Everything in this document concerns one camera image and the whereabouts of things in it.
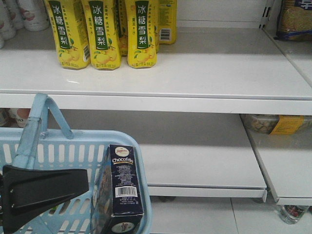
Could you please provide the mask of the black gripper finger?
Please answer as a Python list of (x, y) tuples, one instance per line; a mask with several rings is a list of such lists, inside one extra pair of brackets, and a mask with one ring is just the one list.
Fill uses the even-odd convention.
[(3, 231), (13, 234), (41, 213), (88, 190), (86, 169), (30, 170), (4, 165), (0, 176)]

